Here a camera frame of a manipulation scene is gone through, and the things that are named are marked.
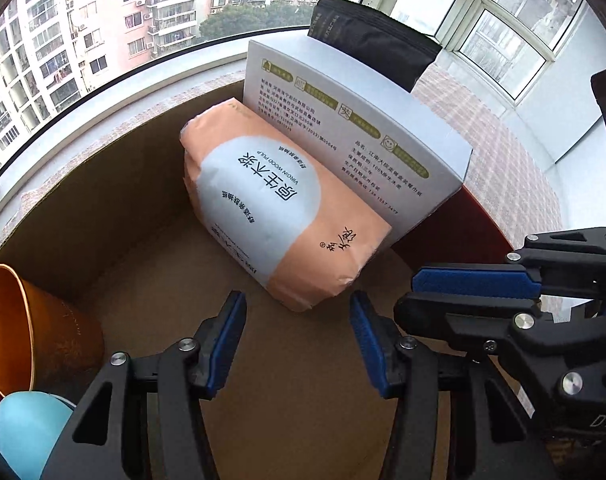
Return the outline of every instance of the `green foliage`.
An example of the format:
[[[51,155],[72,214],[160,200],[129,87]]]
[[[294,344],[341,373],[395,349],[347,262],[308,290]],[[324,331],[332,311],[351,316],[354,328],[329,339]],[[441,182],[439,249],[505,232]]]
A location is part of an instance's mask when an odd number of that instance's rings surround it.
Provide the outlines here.
[[[273,2],[260,7],[250,4],[224,7],[221,12],[211,14],[201,24],[202,41],[218,40],[234,34],[243,34],[266,28],[309,25],[313,5],[294,6],[289,2]]]

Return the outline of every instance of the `orange tissue package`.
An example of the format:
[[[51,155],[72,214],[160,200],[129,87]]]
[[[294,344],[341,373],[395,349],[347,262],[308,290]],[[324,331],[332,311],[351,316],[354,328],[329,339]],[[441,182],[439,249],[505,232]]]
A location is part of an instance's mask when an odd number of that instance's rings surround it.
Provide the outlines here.
[[[236,99],[192,119],[181,143],[196,216],[291,310],[343,291],[390,231],[336,176]]]

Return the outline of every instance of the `screw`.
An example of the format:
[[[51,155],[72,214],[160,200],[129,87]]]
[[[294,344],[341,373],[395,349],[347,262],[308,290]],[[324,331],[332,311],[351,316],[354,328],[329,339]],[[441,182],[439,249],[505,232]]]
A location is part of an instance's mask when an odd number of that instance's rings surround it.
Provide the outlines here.
[[[582,377],[578,372],[569,372],[563,378],[563,391],[568,395],[576,395],[582,390]]]
[[[196,346],[196,342],[191,337],[186,337],[185,339],[181,339],[179,341],[179,350],[182,352],[189,352],[194,349]]]
[[[419,343],[416,339],[414,339],[411,335],[406,335],[405,337],[401,337],[398,341],[398,344],[401,348],[405,348],[406,350],[414,350]]]
[[[483,350],[485,350],[488,354],[493,354],[494,352],[496,352],[497,348],[498,344],[493,339],[488,339],[487,341],[485,341],[485,343],[483,343]]]
[[[110,364],[113,366],[121,366],[128,360],[127,354],[123,352],[116,352],[116,354],[112,354],[110,357]]]
[[[516,314],[514,317],[514,324],[523,330],[527,330],[528,328],[532,328],[534,326],[534,318],[529,314],[525,314],[524,312],[521,314]]]

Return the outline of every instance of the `black package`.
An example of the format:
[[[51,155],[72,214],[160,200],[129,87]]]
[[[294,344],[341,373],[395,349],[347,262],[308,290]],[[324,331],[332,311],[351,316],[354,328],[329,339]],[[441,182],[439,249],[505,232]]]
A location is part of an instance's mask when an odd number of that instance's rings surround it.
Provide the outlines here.
[[[358,59],[408,92],[441,51],[413,28],[347,0],[319,0],[307,35]]]

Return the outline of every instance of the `orange cup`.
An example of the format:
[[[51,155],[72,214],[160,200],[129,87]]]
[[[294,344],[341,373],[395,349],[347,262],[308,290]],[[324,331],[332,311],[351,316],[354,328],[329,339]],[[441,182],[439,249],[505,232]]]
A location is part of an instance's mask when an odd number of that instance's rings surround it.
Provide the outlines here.
[[[97,320],[21,279],[0,264],[0,394],[65,391],[89,383],[101,367]]]

